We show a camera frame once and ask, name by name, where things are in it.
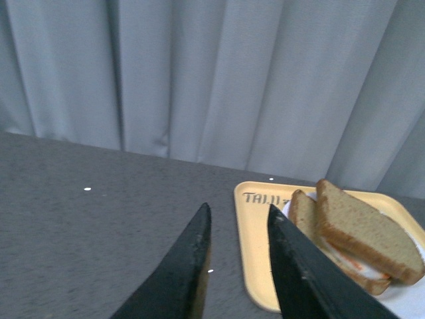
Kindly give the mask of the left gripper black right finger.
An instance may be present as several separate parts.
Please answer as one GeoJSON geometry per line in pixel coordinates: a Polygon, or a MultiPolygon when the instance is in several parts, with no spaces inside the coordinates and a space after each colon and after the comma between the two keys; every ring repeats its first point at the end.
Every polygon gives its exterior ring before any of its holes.
{"type": "Polygon", "coordinates": [[[274,205],[267,225],[271,273],[283,318],[396,318],[274,205]]]}

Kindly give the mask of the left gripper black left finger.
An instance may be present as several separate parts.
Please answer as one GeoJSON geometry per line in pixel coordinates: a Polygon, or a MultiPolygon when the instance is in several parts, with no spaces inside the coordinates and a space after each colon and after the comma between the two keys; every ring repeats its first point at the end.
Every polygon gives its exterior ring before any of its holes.
{"type": "Polygon", "coordinates": [[[202,318],[211,261],[211,209],[203,203],[151,275],[112,318],[202,318]]]}

